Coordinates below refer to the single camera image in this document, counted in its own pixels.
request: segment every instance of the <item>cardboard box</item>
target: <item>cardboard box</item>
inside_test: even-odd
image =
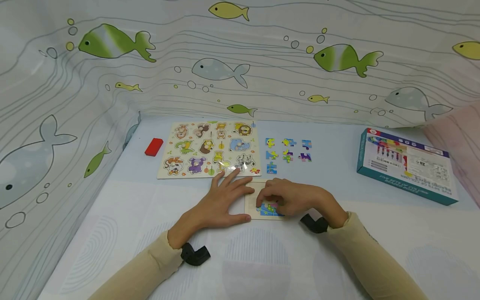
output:
[[[458,202],[448,152],[367,128],[357,173],[443,205]]]

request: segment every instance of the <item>red eraser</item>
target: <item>red eraser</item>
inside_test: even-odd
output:
[[[145,150],[145,154],[148,156],[156,156],[160,147],[163,145],[162,139],[153,139]]]

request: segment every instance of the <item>yellow fish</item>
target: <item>yellow fish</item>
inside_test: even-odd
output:
[[[480,43],[469,41],[458,43],[452,47],[453,51],[471,60],[480,60]]]
[[[229,2],[219,2],[214,4],[208,9],[208,11],[222,19],[235,19],[243,16],[245,20],[250,21],[247,15],[248,7],[240,8]]]
[[[323,97],[322,95],[312,95],[310,97],[308,97],[308,101],[310,102],[318,102],[318,101],[325,101],[326,103],[328,103],[328,99],[330,97]]]
[[[131,85],[126,85],[124,83],[121,83],[121,82],[117,82],[115,84],[115,87],[118,87],[118,88],[124,88],[126,89],[127,91],[133,91],[133,90],[137,90],[137,91],[140,91],[140,92],[143,92],[139,87],[138,87],[138,84],[134,85],[134,86],[131,86]]]

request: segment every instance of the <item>long sleeve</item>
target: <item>long sleeve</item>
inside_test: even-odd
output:
[[[343,227],[329,227],[327,232],[374,300],[427,300],[402,266],[370,236],[357,214],[349,212]]]
[[[105,282],[89,300],[145,300],[183,262],[182,250],[172,249],[168,231]]]

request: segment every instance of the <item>child's hand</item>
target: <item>child's hand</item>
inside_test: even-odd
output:
[[[252,177],[245,177],[232,182],[240,173],[235,169],[225,177],[220,185],[218,182],[225,174],[223,171],[213,177],[212,186],[207,195],[191,210],[181,216],[178,222],[168,231],[168,242],[174,249],[182,247],[190,237],[202,228],[222,228],[235,224],[250,222],[250,215],[230,215],[228,208],[239,197],[253,193],[255,190],[245,184]]]
[[[267,180],[257,197],[257,207],[262,201],[278,201],[277,212],[286,216],[303,213],[315,208],[333,228],[342,227],[347,213],[328,191],[314,185],[294,183],[287,179]]]

